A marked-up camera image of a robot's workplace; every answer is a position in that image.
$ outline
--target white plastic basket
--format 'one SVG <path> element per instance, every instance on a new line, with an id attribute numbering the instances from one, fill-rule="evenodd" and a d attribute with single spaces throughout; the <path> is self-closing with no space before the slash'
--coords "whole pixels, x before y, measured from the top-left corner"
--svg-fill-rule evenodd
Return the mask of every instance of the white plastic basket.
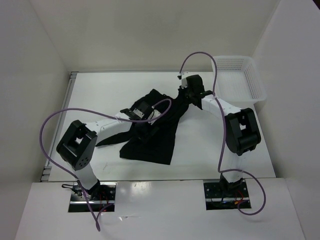
<path id="1" fill-rule="evenodd" d="M 267 98 L 255 61 L 249 56 L 214 56 L 216 94 L 227 102 L 256 103 Z M 211 61 L 213 72 L 215 65 Z"/>

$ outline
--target white wall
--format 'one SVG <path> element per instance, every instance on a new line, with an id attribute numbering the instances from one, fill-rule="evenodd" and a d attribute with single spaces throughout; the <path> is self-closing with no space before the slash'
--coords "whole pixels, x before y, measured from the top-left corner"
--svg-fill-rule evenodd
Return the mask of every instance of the white wall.
<path id="1" fill-rule="evenodd" d="M 272 163 L 287 184 L 306 238 L 320 239 L 320 11 L 281 0 L 254 55 L 268 98 L 258 117 Z"/>
<path id="2" fill-rule="evenodd" d="M 251 56 L 278 0 L 30 0 L 69 71 L 177 70 Z M 195 56 L 189 69 L 210 69 Z"/>
<path id="3" fill-rule="evenodd" d="M 41 123 L 61 107 L 68 73 L 28 0 L 1 1 L 0 33 L 0 238 L 10 240 L 45 164 Z"/>

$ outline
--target cable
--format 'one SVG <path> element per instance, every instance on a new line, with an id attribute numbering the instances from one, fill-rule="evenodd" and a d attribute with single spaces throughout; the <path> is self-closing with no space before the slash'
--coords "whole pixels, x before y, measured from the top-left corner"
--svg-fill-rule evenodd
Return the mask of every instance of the cable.
<path id="1" fill-rule="evenodd" d="M 215 74 L 214 74 L 214 81 L 213 81 L 213 88 L 212 88 L 212 92 L 213 92 L 213 96 L 215 97 L 216 96 L 216 92 L 215 92 L 215 89 L 216 89 L 216 83 L 217 83 L 217 75 L 218 75 L 218 67 L 217 67 L 217 63 L 214 59 L 214 57 L 212 55 L 210 55 L 209 53 L 205 52 L 205 51 L 195 51 L 191 54 L 189 54 L 185 60 L 183 61 L 182 63 L 182 66 L 180 68 L 180 71 L 179 71 L 179 74 L 182 74 L 182 70 L 184 68 L 184 65 L 186 63 L 186 61 L 188 60 L 188 58 L 190 58 L 192 55 L 195 55 L 195 54 L 204 54 L 204 55 L 207 55 L 209 58 L 211 58 L 211 60 L 213 61 L 213 64 L 214 64 L 214 70 L 215 70 Z M 221 115 L 222 115 L 222 123 L 223 123 L 223 140 L 222 140 L 222 147 L 221 147 L 221 152 L 220 152 L 220 158 L 219 158 L 219 163 L 218 163 L 218 173 L 220 174 L 223 174 L 223 173 L 227 173 L 227 172 L 240 172 L 240 173 L 245 173 L 247 175 L 249 175 L 250 177 L 252 177 L 257 183 L 258 185 L 260 186 L 261 190 L 262 190 L 262 193 L 263 193 L 263 204 L 261 206 L 261 208 L 255 212 L 252 212 L 252 213 L 247 213 L 247 212 L 244 212 L 240 209 L 240 204 L 244 203 L 244 202 L 247 202 L 249 200 L 243 200 L 241 201 L 240 203 L 237 204 L 237 208 L 238 210 L 244 214 L 244 215 L 247 215 L 247 216 L 252 216 L 252 215 L 256 215 L 258 213 L 260 213 L 264 208 L 265 208 L 265 205 L 266 205 L 266 201 L 267 201 L 267 196 L 266 196 L 266 192 L 265 192 L 265 189 L 264 187 L 261 185 L 261 183 L 259 182 L 259 180 L 253 176 L 251 173 L 247 172 L 247 171 L 243 171 L 241 169 L 237 169 L 237 168 L 232 168 L 232 169 L 227 169 L 227 170 L 221 170 L 221 164 L 222 164 L 222 159 L 223 159 L 223 156 L 224 156 L 224 151 L 225 151 L 225 147 L 226 147 L 226 142 L 227 142 L 227 124 L 226 124 L 226 119 L 225 119 L 225 113 L 224 113 L 224 109 L 222 108 L 221 106 L 221 103 L 219 102 L 218 98 L 216 97 L 215 98 L 215 101 L 216 103 L 218 104 L 219 106 L 219 109 L 220 109 L 220 112 L 221 112 Z"/>
<path id="2" fill-rule="evenodd" d="M 41 148 L 41 151 L 42 153 L 44 154 L 44 156 L 49 160 L 49 162 L 51 162 L 52 164 L 56 165 L 58 168 L 66 171 L 67 173 L 69 173 L 71 176 L 73 176 L 75 179 L 77 179 L 77 183 L 78 185 L 80 186 L 81 190 L 82 190 L 82 193 L 83 193 L 83 196 L 84 196 L 84 199 L 86 201 L 86 204 L 89 208 L 89 211 L 95 221 L 95 226 L 96 226 L 96 229 L 100 232 L 100 225 L 98 223 L 98 218 L 100 216 L 100 214 L 103 212 L 103 210 L 105 210 L 107 207 L 109 207 L 110 205 L 112 204 L 107 204 L 107 206 L 103 207 L 99 213 L 97 214 L 97 216 L 95 215 L 94 211 L 92 210 L 92 207 L 89 203 L 89 200 L 88 200 L 88 197 L 87 197 L 87 192 L 85 190 L 85 188 L 82 186 L 81 182 L 79 181 L 77 175 L 75 175 L 73 172 L 71 172 L 70 170 L 66 169 L 65 167 L 63 167 L 62 165 L 58 164 L 57 162 L 55 162 L 54 160 L 51 159 L 51 157 L 47 154 L 46 150 L 45 150 L 45 147 L 44 147 L 44 144 L 43 144 L 43 140 L 42 140 L 42 136 L 43 136 L 43 132 L 44 132 L 44 129 L 45 129 L 45 126 L 47 124 L 47 122 L 52 118 L 54 117 L 55 115 L 59 114 L 59 113 L 62 113 L 62 112 L 66 112 L 66 111 L 82 111 L 82 112 L 87 112 L 87 113 L 92 113 L 92 114 L 96 114 L 96 115 L 99 115 L 99 116 L 102 116 L 102 117 L 105 117 L 105 118 L 109 118 L 109 119 L 114 119 L 114 120 L 117 120 L 117 121 L 123 121 L 123 122 L 129 122 L 129 123 L 148 123 L 148 122 L 152 122 L 152 121 L 155 121 L 155 120 L 158 120 L 159 118 L 161 118 L 163 115 L 165 115 L 169 109 L 171 108 L 171 105 L 172 105 L 172 101 L 171 99 L 169 98 L 166 98 L 166 99 L 163 99 L 161 101 L 159 101 L 158 103 L 156 103 L 153 107 L 165 102 L 165 101 L 168 101 L 169 102 L 169 106 L 167 107 L 167 109 L 162 113 L 160 114 L 159 116 L 155 117 L 155 118 L 152 118 L 152 119 L 147 119 L 147 120 L 130 120 L 130 119 L 124 119 L 124 118 L 116 118 L 114 116 L 110 116 L 110 115 L 106 115 L 104 113 L 100 113 L 100 112 L 97 112 L 97 111 L 93 111 L 93 110 L 89 110 L 89 109 L 84 109 L 84 108 L 65 108 L 65 109 L 61 109 L 59 111 L 56 111 L 52 114 L 50 114 L 43 122 L 41 128 L 40 128 L 40 132 L 39 132 L 39 144 L 40 144 L 40 148 Z"/>

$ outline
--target black cloth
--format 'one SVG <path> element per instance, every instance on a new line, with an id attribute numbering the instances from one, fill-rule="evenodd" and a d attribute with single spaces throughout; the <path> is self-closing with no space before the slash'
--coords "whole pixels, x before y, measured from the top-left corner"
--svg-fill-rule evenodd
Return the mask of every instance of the black cloth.
<path id="1" fill-rule="evenodd" d="M 121 158 L 170 165 L 175 148 L 178 123 L 189 107 L 189 104 L 184 101 L 183 93 L 179 91 L 177 98 L 172 99 L 153 89 L 146 96 L 137 100 L 130 109 L 134 110 L 143 101 L 153 106 L 164 99 L 171 99 L 171 108 L 164 116 L 156 120 L 152 126 L 148 123 L 133 123 L 128 132 L 118 133 L 104 139 L 97 146 L 129 141 L 120 150 Z M 169 102 L 164 101 L 157 105 L 155 109 L 163 113 L 168 108 L 168 105 Z M 142 141 L 137 135 L 137 130 L 143 128 L 143 125 L 148 125 L 148 131 L 156 130 L 155 134 L 147 141 Z"/>

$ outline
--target white table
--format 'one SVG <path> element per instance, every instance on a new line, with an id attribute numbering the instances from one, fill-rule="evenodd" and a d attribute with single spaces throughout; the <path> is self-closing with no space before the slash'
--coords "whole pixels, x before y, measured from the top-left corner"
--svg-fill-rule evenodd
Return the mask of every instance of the white table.
<path id="1" fill-rule="evenodd" d="M 103 213 L 96 230 L 89 212 L 68 213 L 70 190 L 61 182 L 33 183 L 16 240 L 304 240 L 282 178 L 261 179 L 267 201 L 255 216 L 237 209 L 206 210 L 203 181 L 125 182 L 117 185 L 114 212 Z M 263 195 L 247 179 L 252 209 Z"/>
<path id="2" fill-rule="evenodd" d="M 199 74 L 206 90 L 211 90 L 213 73 Z M 74 82 L 69 108 L 85 108 L 114 115 L 129 108 L 137 99 L 151 89 L 175 98 L 181 81 L 176 72 L 100 72 L 78 73 Z M 254 109 L 253 104 L 240 107 Z M 69 111 L 61 122 L 61 131 L 56 136 L 51 157 L 70 169 L 55 151 L 56 146 L 70 123 L 79 119 L 83 123 L 101 119 L 100 116 L 81 111 Z M 94 173 L 101 181 L 152 181 L 152 180 L 196 180 L 218 179 L 218 159 L 223 137 L 222 121 L 190 105 L 180 119 L 176 131 L 171 165 L 162 165 L 138 160 L 121 159 L 119 151 L 124 143 L 96 148 L 90 162 Z M 261 143 L 249 157 L 247 171 L 257 178 L 275 178 L 265 139 L 261 132 Z M 53 166 L 49 181 L 73 181 L 68 173 Z"/>

